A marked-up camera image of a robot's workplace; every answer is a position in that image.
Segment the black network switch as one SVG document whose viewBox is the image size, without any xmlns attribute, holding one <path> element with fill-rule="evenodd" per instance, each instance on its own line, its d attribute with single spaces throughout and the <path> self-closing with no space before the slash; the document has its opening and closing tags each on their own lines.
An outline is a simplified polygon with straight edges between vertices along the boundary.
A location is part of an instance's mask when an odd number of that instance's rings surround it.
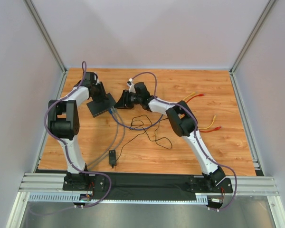
<svg viewBox="0 0 285 228">
<path fill-rule="evenodd" d="M 107 99 L 101 102 L 97 103 L 96 101 L 91 101 L 86 104 L 88 110 L 90 111 L 90 113 L 94 118 L 107 112 L 110 108 L 114 107 L 114 105 L 116 104 L 116 101 L 111 95 L 111 93 L 107 93 L 106 96 Z"/>
</svg>

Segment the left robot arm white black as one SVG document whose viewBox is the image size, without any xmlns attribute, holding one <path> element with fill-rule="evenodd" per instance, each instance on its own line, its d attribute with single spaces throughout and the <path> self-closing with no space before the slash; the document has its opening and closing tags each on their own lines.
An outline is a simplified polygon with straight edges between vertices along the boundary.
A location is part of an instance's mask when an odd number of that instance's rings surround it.
<svg viewBox="0 0 285 228">
<path fill-rule="evenodd" d="M 78 144 L 80 121 L 78 107 L 89 98 L 87 104 L 93 117 L 97 117 L 110 108 L 109 94 L 94 72 L 84 72 L 83 78 L 72 91 L 59 100 L 50 100 L 45 120 L 46 130 L 63 149 L 67 162 L 64 177 L 64 190 L 86 190 L 92 184 L 87 173 L 87 164 L 83 160 Z"/>
</svg>

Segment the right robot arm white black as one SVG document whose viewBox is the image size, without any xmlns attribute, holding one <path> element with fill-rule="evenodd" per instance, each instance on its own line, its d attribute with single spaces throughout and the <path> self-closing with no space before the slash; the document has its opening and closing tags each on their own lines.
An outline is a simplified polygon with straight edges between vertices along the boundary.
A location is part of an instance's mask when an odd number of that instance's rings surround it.
<svg viewBox="0 0 285 228">
<path fill-rule="evenodd" d="M 203 142 L 198 130 L 198 121 L 186 102 L 168 102 L 151 95 L 143 82 L 131 85 L 131 88 L 132 90 L 123 90 L 114 107 L 132 109 L 137 104 L 146 111 L 166 115 L 174 133 L 182 137 L 194 152 L 204 178 L 212 187 L 217 187 L 226 175 Z"/>
</svg>

